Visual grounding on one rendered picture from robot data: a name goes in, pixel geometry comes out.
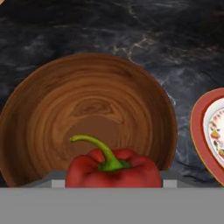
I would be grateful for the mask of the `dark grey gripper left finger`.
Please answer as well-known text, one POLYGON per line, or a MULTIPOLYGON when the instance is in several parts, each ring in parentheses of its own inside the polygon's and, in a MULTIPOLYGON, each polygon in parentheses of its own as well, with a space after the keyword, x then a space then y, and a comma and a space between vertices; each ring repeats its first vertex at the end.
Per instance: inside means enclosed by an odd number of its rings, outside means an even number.
POLYGON ((65 171, 51 171, 46 176, 38 181, 34 181, 25 187, 27 188, 64 188, 65 187, 66 172, 65 171))

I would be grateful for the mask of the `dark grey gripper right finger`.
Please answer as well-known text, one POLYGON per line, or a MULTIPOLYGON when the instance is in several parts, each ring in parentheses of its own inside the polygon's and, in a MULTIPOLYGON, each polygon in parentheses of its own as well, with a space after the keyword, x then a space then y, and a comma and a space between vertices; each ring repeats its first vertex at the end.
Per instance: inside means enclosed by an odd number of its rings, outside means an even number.
POLYGON ((163 188, 189 188, 193 187, 191 181, 186 180, 180 174, 173 171, 161 171, 163 188))

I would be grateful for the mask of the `red bell pepper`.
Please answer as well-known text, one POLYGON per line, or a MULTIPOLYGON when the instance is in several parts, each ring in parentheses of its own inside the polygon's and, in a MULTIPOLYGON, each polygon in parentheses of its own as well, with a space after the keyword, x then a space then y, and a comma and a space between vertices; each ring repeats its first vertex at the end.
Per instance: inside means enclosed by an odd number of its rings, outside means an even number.
POLYGON ((87 155, 76 157, 66 173, 65 187, 161 187, 162 179, 154 162, 133 150, 111 150, 88 135, 70 138, 95 146, 87 155))

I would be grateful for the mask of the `brown wooden bowl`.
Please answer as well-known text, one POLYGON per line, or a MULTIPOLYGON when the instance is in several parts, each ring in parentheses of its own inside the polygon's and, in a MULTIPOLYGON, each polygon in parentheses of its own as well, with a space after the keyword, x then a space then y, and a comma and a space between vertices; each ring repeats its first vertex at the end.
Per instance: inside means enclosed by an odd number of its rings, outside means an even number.
POLYGON ((83 53, 45 64, 12 92, 0 114, 0 171, 9 187, 37 181, 90 151, 79 133, 132 149, 160 170, 174 159, 177 122, 161 85, 117 56, 83 53))

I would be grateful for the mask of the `red rimmed patterned plate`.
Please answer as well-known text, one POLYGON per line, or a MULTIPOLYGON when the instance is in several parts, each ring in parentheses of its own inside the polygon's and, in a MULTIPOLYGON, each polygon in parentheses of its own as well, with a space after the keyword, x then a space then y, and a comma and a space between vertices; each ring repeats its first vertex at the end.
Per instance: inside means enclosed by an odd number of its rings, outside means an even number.
POLYGON ((201 161, 224 186, 224 87, 208 91, 196 101, 190 130, 201 161))

